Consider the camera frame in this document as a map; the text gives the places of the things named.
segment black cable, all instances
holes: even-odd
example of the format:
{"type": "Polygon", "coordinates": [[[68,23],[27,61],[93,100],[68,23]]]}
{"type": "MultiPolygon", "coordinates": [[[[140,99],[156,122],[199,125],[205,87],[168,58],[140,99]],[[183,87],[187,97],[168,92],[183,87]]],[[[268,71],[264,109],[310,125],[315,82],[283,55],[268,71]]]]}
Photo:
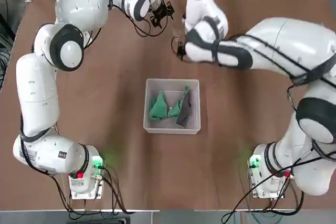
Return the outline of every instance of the black cable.
{"type": "Polygon", "coordinates": [[[90,43],[90,39],[92,39],[92,34],[93,34],[93,31],[90,33],[90,38],[88,39],[88,42],[87,42],[86,45],[84,46],[84,49],[89,45],[89,43],[90,43]]]}
{"type": "MultiPolygon", "coordinates": [[[[113,186],[112,176],[111,176],[110,171],[107,170],[105,167],[104,167],[104,170],[108,173],[110,181],[111,181],[111,186],[113,186]]],[[[115,207],[117,205],[117,201],[115,201],[116,204],[114,204],[114,194],[113,194],[113,191],[111,191],[111,192],[112,192],[112,216],[115,216],[116,214],[114,213],[114,210],[115,210],[115,207]]]]}
{"type": "Polygon", "coordinates": [[[170,42],[170,46],[171,46],[171,48],[172,48],[173,53],[174,53],[175,55],[177,55],[177,52],[174,50],[174,47],[173,47],[174,40],[175,40],[175,38],[173,37],[173,38],[172,38],[172,41],[170,42]]]}
{"type": "Polygon", "coordinates": [[[9,17],[9,15],[8,15],[8,1],[7,0],[5,0],[5,1],[6,1],[6,10],[7,10],[6,20],[7,20],[7,23],[8,23],[8,17],[9,17]]]}
{"type": "Polygon", "coordinates": [[[135,25],[135,23],[133,23],[133,25],[134,25],[134,29],[135,29],[136,33],[137,33],[140,37],[145,38],[145,37],[148,37],[148,34],[151,33],[151,24],[149,23],[149,21],[148,21],[147,19],[143,19],[143,20],[144,20],[144,21],[148,24],[148,26],[149,26],[149,31],[148,31],[148,33],[144,33],[144,35],[141,34],[141,33],[139,33],[139,31],[138,31],[137,26],[135,25]]]}
{"type": "Polygon", "coordinates": [[[112,186],[112,184],[106,179],[106,178],[103,178],[103,181],[108,184],[108,186],[111,188],[112,190],[112,193],[114,194],[117,202],[118,202],[118,205],[120,207],[120,209],[122,210],[122,212],[126,215],[131,215],[131,214],[134,214],[135,212],[128,212],[123,204],[123,202],[120,201],[119,199],[119,196],[117,194],[117,192],[115,191],[114,187],[112,186]]]}
{"type": "Polygon", "coordinates": [[[86,46],[84,47],[84,49],[87,49],[89,46],[91,46],[93,44],[93,42],[97,39],[98,35],[100,34],[101,28],[99,28],[97,34],[95,35],[95,37],[92,39],[91,43],[89,43],[90,39],[88,40],[88,43],[86,44],[86,46]]]}
{"type": "MultiPolygon", "coordinates": [[[[329,154],[327,154],[327,156],[331,156],[331,155],[335,155],[336,154],[336,151],[334,151],[334,152],[331,152],[331,153],[329,153],[329,154]]],[[[277,174],[279,174],[279,173],[281,173],[281,172],[283,172],[283,171],[285,171],[285,170],[287,170],[287,169],[293,169],[294,167],[297,167],[297,166],[301,166],[301,165],[305,165],[305,164],[309,164],[309,163],[312,163],[312,162],[315,162],[315,161],[318,161],[318,160],[321,160],[322,159],[322,157],[317,157],[317,158],[313,158],[313,159],[311,159],[311,160],[308,160],[308,161],[304,161],[304,162],[301,162],[301,163],[299,163],[299,161],[301,161],[301,158],[299,158],[293,165],[290,165],[290,166],[287,166],[287,167],[285,167],[285,168],[283,168],[283,169],[280,169],[280,170],[278,170],[276,173],[273,173],[273,174],[271,174],[270,176],[268,176],[267,178],[265,178],[265,179],[263,179],[261,182],[259,182],[257,185],[255,185],[254,187],[252,187],[240,200],[239,200],[239,202],[237,203],[237,205],[235,206],[235,208],[231,211],[231,212],[229,212],[229,213],[227,213],[227,214],[225,214],[225,215],[223,215],[222,216],[222,223],[227,223],[228,221],[229,221],[229,219],[231,218],[231,216],[236,212],[236,209],[238,208],[238,206],[240,205],[240,203],[242,203],[242,201],[254,190],[254,189],[256,189],[259,185],[261,185],[262,183],[264,183],[265,181],[267,181],[267,180],[269,180],[270,178],[272,178],[273,176],[275,176],[275,175],[277,175],[277,174]],[[226,216],[228,216],[229,215],[229,217],[225,220],[225,222],[223,222],[223,219],[224,219],[224,217],[226,217],[226,216]]],[[[301,209],[301,207],[302,207],[302,204],[303,204],[303,199],[304,199],[304,192],[302,192],[302,194],[301,194],[301,200],[300,200],[300,204],[299,204],[299,206],[298,206],[298,209],[301,209]]],[[[279,214],[279,215],[286,215],[286,216],[290,216],[290,215],[292,215],[294,212],[295,212],[295,214],[297,213],[297,210],[295,210],[294,212],[289,212],[289,213],[283,213],[283,212],[278,212],[278,211],[271,211],[271,212],[273,212],[274,214],[279,214]]]]}
{"type": "MultiPolygon", "coordinates": [[[[263,41],[262,39],[259,39],[258,37],[255,37],[253,35],[250,35],[250,34],[237,34],[237,35],[233,35],[229,38],[229,40],[232,40],[232,39],[235,39],[235,38],[238,38],[238,37],[249,37],[249,38],[252,38],[262,44],[264,44],[266,47],[268,48],[271,48],[273,51],[277,52],[278,54],[280,54],[281,56],[283,56],[286,60],[290,61],[292,64],[294,64],[295,66],[297,66],[298,68],[301,68],[302,70],[306,71],[306,72],[309,72],[310,69],[304,67],[303,65],[301,65],[300,63],[296,62],[295,60],[289,58],[286,54],[284,54],[283,52],[281,52],[279,49],[275,48],[274,46],[270,45],[269,43],[263,41]]],[[[334,83],[332,83],[331,81],[325,79],[324,77],[320,78],[319,80],[323,81],[324,83],[330,85],[331,87],[335,88],[336,89],[336,85],[334,83]]]]}

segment brown tabletop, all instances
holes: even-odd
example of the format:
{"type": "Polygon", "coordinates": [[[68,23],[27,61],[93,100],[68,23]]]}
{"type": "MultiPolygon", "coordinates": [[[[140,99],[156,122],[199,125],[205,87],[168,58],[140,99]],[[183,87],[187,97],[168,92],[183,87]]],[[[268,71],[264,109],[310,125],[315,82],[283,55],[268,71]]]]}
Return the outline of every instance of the brown tabletop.
{"type": "MultiPolygon", "coordinates": [[[[171,1],[175,14],[161,36],[141,38],[120,11],[112,10],[100,36],[85,51],[82,67],[59,73],[60,134],[100,151],[118,172],[128,209],[232,209],[243,195],[238,163],[243,163],[246,186],[248,155],[257,144],[280,139],[287,129],[292,113],[286,99],[290,82],[268,71],[181,63],[172,54],[170,42],[173,30],[183,30],[186,0],[166,1],[171,1]],[[147,78],[200,81],[197,135],[153,135],[143,129],[147,78]]],[[[215,1],[228,17],[229,35],[244,33],[274,16],[323,23],[336,30],[328,0],[215,1]]],[[[54,4],[53,0],[27,4],[0,93],[0,210],[63,208],[53,181],[12,154],[20,114],[15,63],[30,52],[37,28],[55,20],[54,4]]],[[[302,89],[296,91],[297,98],[302,94],[302,89]]],[[[86,207],[111,209],[110,195],[105,187],[103,200],[88,202],[86,207]]],[[[334,202],[335,176],[327,194],[306,196],[303,207],[335,208],[334,202]]],[[[266,203],[254,201],[253,207],[266,203]]],[[[83,201],[76,201],[75,207],[83,208],[83,201]]],[[[278,207],[295,207],[291,193],[278,207]]]]}

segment green cloth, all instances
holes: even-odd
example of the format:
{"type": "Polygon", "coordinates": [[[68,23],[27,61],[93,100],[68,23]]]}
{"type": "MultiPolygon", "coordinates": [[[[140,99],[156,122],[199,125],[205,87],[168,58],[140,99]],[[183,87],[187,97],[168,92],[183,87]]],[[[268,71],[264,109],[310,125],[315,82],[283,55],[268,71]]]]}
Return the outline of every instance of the green cloth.
{"type": "Polygon", "coordinates": [[[189,86],[185,86],[181,99],[179,99],[176,102],[176,104],[172,108],[169,109],[168,115],[167,115],[168,118],[174,118],[175,121],[177,120],[178,115],[180,114],[182,110],[183,100],[188,93],[189,93],[189,86]]]}
{"type": "Polygon", "coordinates": [[[162,91],[159,92],[157,97],[153,97],[150,100],[149,117],[154,121],[159,121],[167,117],[167,104],[162,91]]]}

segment clear plastic bin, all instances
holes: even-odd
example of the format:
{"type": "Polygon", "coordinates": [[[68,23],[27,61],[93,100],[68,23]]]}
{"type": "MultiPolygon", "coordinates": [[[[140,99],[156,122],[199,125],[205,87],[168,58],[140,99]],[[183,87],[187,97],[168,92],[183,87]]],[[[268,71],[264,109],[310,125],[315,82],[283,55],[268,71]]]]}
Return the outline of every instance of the clear plastic bin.
{"type": "Polygon", "coordinates": [[[145,108],[143,115],[143,127],[148,133],[154,134],[196,134],[201,129],[200,113],[200,85],[198,80],[179,79],[147,79],[145,93],[145,108]],[[157,96],[159,91],[165,95],[168,107],[175,105],[181,98],[184,87],[189,86],[191,112],[186,128],[177,126],[172,118],[152,121],[149,117],[150,100],[157,96]]]}

